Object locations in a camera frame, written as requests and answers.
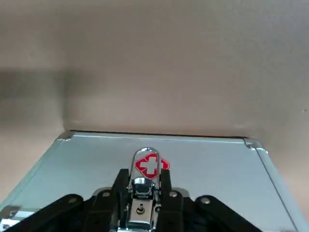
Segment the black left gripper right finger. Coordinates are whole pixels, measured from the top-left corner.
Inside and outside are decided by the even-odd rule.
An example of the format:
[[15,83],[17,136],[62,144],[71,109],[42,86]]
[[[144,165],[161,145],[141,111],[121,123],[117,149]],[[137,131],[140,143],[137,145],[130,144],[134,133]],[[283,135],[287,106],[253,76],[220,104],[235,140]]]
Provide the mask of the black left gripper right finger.
[[162,170],[157,232],[259,232],[260,229],[211,195],[194,201],[173,190],[170,171]]

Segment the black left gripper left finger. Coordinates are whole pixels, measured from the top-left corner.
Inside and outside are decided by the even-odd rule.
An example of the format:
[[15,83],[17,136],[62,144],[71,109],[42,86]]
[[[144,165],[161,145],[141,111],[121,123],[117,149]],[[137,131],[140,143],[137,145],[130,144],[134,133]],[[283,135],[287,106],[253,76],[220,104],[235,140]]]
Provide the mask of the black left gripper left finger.
[[11,220],[7,232],[111,232],[118,229],[128,199],[128,169],[121,169],[111,189],[89,199],[68,194],[46,207]]

